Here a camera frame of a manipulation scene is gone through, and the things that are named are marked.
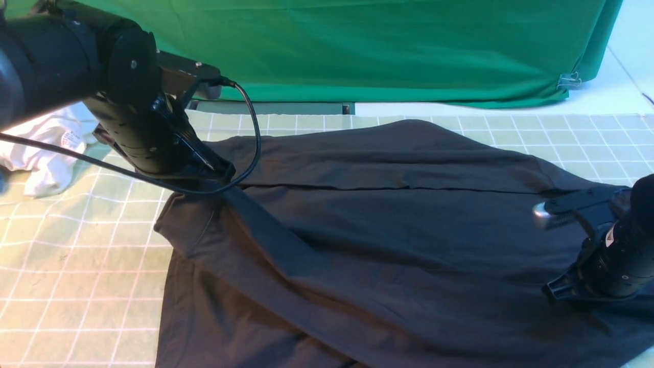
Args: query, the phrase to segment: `sticker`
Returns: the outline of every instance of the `sticker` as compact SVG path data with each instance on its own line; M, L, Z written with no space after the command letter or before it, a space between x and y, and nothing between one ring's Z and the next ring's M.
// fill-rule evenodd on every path
M61 146L63 148L68 148L71 151L77 151L77 149L82 144L82 137L78 136L77 133L70 130L66 130L66 133L61 137Z
M615 239L613 239L613 229L614 229L614 228L615 228L615 225L613 225L613 226L611 227L611 230L609 230L609 232L606 233L606 239L605 239L605 241L606 241L606 247L607 247L607 248L610 247L611 244L613 244L613 242L615 241Z

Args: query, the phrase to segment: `grid mat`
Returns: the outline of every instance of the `grid mat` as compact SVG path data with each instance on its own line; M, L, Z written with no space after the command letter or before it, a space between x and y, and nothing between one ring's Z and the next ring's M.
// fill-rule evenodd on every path
M248 116L188 112L209 141L254 134ZM405 117L261 115L262 133L365 128ZM581 177L632 185L654 172L653 116L417 117L544 158ZM129 168L107 147L87 152ZM152 367L168 242L152 226L170 192L78 162L63 194L0 196L0 367ZM654 348L629 364L654 367Z

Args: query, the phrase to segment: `black cloth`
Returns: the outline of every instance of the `black cloth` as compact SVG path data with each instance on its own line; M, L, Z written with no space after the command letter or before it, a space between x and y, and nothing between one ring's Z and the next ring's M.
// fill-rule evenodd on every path
M209 143L243 170L252 138ZM541 286L579 225L532 207L596 186L429 122L265 138L222 200L171 196L157 367L617 368L654 344L654 289L592 312Z

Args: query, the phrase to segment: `green backdrop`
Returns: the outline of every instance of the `green backdrop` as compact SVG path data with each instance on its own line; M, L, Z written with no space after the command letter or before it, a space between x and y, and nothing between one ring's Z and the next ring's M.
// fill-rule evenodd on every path
M595 78L622 0L82 0L160 48L218 66L255 101L565 99ZM25 14L34 0L9 0ZM226 90L226 99L237 94Z

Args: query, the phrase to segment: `white cloth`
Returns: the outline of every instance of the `white cloth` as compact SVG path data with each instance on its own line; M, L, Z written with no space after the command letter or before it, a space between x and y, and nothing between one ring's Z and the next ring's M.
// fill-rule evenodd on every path
M98 124L83 103L43 115L14 126L3 133L58 145L83 153L86 146L95 143L93 131ZM0 141L0 164L11 171L30 171L25 184L26 196L52 196L70 186L73 180L75 158Z

